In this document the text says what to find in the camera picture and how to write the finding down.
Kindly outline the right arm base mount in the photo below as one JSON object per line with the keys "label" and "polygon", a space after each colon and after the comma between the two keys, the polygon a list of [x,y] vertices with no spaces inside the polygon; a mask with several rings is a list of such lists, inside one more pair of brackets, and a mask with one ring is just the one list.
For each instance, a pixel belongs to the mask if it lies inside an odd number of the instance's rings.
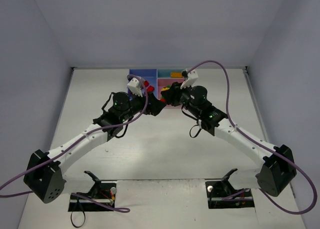
{"label": "right arm base mount", "polygon": [[226,179],[206,180],[205,189],[207,205],[211,210],[255,207],[250,189],[234,189]]}

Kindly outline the red long lego brick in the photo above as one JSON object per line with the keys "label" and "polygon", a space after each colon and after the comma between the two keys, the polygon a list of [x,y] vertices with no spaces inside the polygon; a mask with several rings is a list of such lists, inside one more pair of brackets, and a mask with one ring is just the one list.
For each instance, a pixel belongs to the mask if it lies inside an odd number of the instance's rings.
{"label": "red long lego brick", "polygon": [[155,88],[154,88],[152,85],[150,85],[150,86],[147,88],[147,92],[148,92],[148,93],[153,93],[154,90],[155,90]]}

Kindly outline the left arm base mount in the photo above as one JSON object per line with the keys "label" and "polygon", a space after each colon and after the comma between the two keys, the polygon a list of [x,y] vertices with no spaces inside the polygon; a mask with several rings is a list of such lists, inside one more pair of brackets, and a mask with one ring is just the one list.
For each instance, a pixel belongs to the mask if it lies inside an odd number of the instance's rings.
{"label": "left arm base mount", "polygon": [[[90,190],[77,191],[79,195],[92,199],[100,204],[115,207],[117,193],[116,181],[102,181],[99,185],[93,185]],[[70,195],[68,212],[111,212],[111,209],[99,206],[87,199]]]}

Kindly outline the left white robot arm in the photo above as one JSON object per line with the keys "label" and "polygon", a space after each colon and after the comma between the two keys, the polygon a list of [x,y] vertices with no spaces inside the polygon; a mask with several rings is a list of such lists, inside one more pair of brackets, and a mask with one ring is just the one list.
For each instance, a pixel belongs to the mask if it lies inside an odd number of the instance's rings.
{"label": "left white robot arm", "polygon": [[55,149],[47,152],[39,149],[30,156],[23,181],[43,203],[51,203],[63,193],[67,182],[63,175],[81,157],[118,137],[135,116],[157,116],[166,106],[152,92],[143,96],[113,92],[109,100],[112,106],[109,109],[103,106],[102,114],[79,135]]}

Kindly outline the yellow lego brick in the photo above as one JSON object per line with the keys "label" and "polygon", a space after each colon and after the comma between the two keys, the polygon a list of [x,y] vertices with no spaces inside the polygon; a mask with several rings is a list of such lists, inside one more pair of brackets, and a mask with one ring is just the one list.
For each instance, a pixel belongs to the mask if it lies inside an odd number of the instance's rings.
{"label": "yellow lego brick", "polygon": [[181,72],[171,72],[170,77],[171,78],[183,78],[184,76],[182,75]]}

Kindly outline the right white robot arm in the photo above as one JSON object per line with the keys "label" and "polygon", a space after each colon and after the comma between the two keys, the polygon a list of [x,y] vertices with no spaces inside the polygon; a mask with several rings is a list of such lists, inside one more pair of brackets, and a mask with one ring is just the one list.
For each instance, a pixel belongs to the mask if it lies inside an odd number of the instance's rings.
{"label": "right white robot arm", "polygon": [[239,188],[261,188],[272,197],[279,196],[297,174],[292,165],[292,150],[286,145],[270,144],[252,134],[244,137],[240,127],[232,125],[227,114],[207,99],[207,94],[203,86],[181,88],[179,82],[161,91],[168,105],[188,110],[202,130],[234,146],[256,164],[256,169],[245,172],[237,182]]}

